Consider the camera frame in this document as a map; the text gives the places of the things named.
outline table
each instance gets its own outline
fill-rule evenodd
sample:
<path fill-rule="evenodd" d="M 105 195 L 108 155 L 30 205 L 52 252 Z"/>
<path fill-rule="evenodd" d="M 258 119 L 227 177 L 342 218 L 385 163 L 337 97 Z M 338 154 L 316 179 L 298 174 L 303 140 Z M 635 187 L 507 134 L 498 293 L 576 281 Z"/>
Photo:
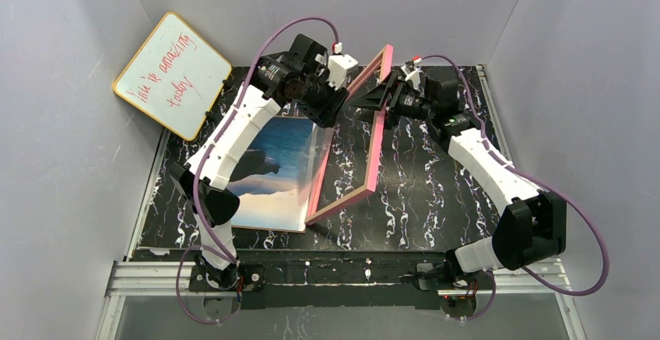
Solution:
<path fill-rule="evenodd" d="M 487 122 L 486 131 L 498 146 L 486 95 L 477 67 L 464 67 L 475 106 Z M 234 68 L 230 83 L 240 84 L 247 68 Z M 366 87 L 375 86 L 370 79 Z M 465 105 L 462 86 L 461 103 Z M 236 88 L 225 91 L 212 113 L 227 110 L 236 96 Z M 295 107 L 282 112 L 296 116 Z M 352 114 L 346 114 L 335 138 L 348 139 L 362 131 Z M 198 244 L 197 225 L 186 212 L 185 199 L 167 175 L 171 162 L 183 163 L 213 131 L 217 121 L 207 121 L 199 137 L 186 142 L 174 134 L 165 135 L 160 169 L 153 182 L 137 249 L 141 255 L 156 249 L 177 250 Z M 335 165 L 334 153 L 328 165 Z M 337 180 L 342 169 L 329 167 L 324 187 Z M 383 138 L 381 169 L 376 192 L 365 202 L 351 205 L 340 214 L 307 229 L 305 233 L 285 233 L 234 228 L 237 249 L 276 249 L 299 251 L 446 251 L 488 237 L 495 229 L 498 214 L 494 204 L 469 172 L 433 144 L 423 123 L 402 118 L 398 127 L 386 131 Z"/>

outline red handwriting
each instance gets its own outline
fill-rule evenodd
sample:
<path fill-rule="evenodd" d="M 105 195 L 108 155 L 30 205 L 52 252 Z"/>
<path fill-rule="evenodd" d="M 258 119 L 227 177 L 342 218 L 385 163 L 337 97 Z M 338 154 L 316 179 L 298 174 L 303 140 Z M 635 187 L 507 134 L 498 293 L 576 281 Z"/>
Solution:
<path fill-rule="evenodd" d="M 154 83 L 158 83 L 158 82 L 160 82 L 160 81 L 162 80 L 162 79 L 158 78 L 154 73 L 149 73 L 149 75 L 146 76 L 146 77 L 143 75 L 143 76 L 140 77 L 140 78 L 142 78 L 142 79 L 148 79 L 149 81 L 154 82 Z"/>
<path fill-rule="evenodd" d="M 178 41 L 172 42 L 172 45 L 170 45 L 170 50 L 160 60 L 160 66 L 159 66 L 160 70 L 163 73 L 167 73 L 172 68 L 174 59 L 181 56 L 181 53 L 186 48 L 188 48 L 190 44 L 193 44 L 195 46 L 195 48 L 193 48 L 193 51 L 197 51 L 197 44 L 192 39 L 190 39 L 189 36 L 181 33 L 179 35 Z"/>
<path fill-rule="evenodd" d="M 184 77 L 185 81 L 181 81 L 179 83 L 172 82 L 172 86 L 174 87 L 174 96 L 172 96 L 170 99 L 167 99 L 167 102 L 170 103 L 170 107 L 179 107 L 181 105 L 181 101 L 183 100 L 184 92 L 188 89 L 191 88 L 193 89 L 199 98 L 202 98 L 202 95 L 199 93 L 199 91 L 193 86 L 192 82 L 190 82 L 190 79 L 188 77 Z"/>
<path fill-rule="evenodd" d="M 146 103 L 149 100 L 149 91 L 151 90 L 151 87 L 148 87 L 147 85 L 142 85 L 138 88 L 140 90 L 137 94 L 133 93 L 132 89 L 130 89 L 127 92 L 127 94 L 133 95 L 133 96 L 137 97 L 138 99 L 140 99 L 140 101 L 142 101 L 143 103 Z"/>

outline gray wall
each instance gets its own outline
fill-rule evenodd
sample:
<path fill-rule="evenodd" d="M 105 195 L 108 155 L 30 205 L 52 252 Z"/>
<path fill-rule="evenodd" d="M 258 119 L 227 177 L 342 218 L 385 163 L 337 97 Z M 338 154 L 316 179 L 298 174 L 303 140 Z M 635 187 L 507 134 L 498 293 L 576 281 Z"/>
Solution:
<path fill-rule="evenodd" d="M 92 338 L 160 128 L 111 82 L 139 0 L 0 0 L 0 338 Z"/>
<path fill-rule="evenodd" d="M 576 300 L 590 339 L 658 338 L 660 0 L 520 0 L 486 67 L 517 164 L 572 194 L 605 235 L 609 281 Z M 575 289 L 601 259 L 569 214 Z"/>
<path fill-rule="evenodd" d="M 478 295 L 479 305 L 487 300 L 487 294 Z M 230 312 L 228 301 L 207 307 L 219 311 L 215 317 L 223 317 Z M 202 300 L 187 297 L 186 302 L 195 315 L 206 317 Z M 176 297 L 133 296 L 126 298 L 117 338 L 568 340 L 553 294 L 499 295 L 487 315 L 465 325 L 442 316 L 440 310 L 412 307 L 284 307 L 241 311 L 218 327 L 186 317 Z"/>
<path fill-rule="evenodd" d="M 345 52 L 366 63 L 390 43 L 395 62 L 442 51 L 460 64 L 487 62 L 516 0 L 140 0 L 151 22 L 179 13 L 233 65 L 249 65 L 264 40 L 300 16 L 329 18 Z M 297 26 L 273 44 L 286 50 L 297 33 L 326 46 L 320 23 Z"/>

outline robotic arm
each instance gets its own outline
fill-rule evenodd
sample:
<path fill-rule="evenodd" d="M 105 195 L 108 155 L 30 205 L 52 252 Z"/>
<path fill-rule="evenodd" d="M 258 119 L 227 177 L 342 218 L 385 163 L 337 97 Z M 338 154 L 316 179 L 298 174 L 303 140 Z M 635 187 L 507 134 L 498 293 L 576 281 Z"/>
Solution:
<path fill-rule="evenodd" d="M 352 105 L 385 108 L 388 128 L 397 125 L 401 116 L 425 121 L 431 138 L 477 179 L 497 207 L 500 221 L 491 237 L 448 251 L 444 263 L 414 279 L 453 283 L 469 280 L 472 273 L 483 269 L 517 270 L 562 253 L 566 249 L 566 202 L 507 170 L 513 164 L 491 144 L 483 144 L 485 138 L 474 117 L 459 108 L 453 72 L 432 68 L 425 75 L 423 94 L 419 92 L 421 71 L 415 62 L 394 70 Z"/>
<path fill-rule="evenodd" d="M 248 80 L 249 86 L 245 91 L 243 86 L 239 89 L 242 97 L 236 98 L 228 112 L 233 118 L 224 118 L 185 165 L 174 164 L 169 169 L 177 189 L 189 200 L 188 206 L 192 207 L 195 221 L 200 225 L 202 246 L 215 247 L 217 239 L 226 249 L 227 259 L 202 248 L 202 259 L 195 261 L 218 288 L 230 288 L 237 281 L 238 261 L 230 220 L 240 201 L 226 189 L 234 179 L 234 168 L 241 165 L 241 157 L 266 123 L 289 102 L 296 101 L 299 110 L 322 128 L 335 124 L 337 113 L 348 96 L 348 74 L 357 66 L 357 61 L 341 53 L 340 43 L 334 44 L 332 51 L 333 54 L 328 56 L 325 47 L 299 34 L 288 51 L 261 57 L 256 72 Z M 219 131 L 223 133 L 216 142 L 214 138 Z M 191 204 L 195 195 L 195 173 L 200 166 L 197 195 L 207 219 L 202 219 Z"/>

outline beach picture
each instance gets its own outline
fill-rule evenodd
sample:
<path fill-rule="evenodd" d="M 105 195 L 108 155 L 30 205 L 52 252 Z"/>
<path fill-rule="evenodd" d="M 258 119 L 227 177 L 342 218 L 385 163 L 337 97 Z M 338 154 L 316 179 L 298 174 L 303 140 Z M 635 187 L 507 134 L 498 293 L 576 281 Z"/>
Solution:
<path fill-rule="evenodd" d="M 310 144 L 314 123 L 274 117 L 234 169 L 227 189 L 240 199 L 232 226 L 304 231 Z"/>

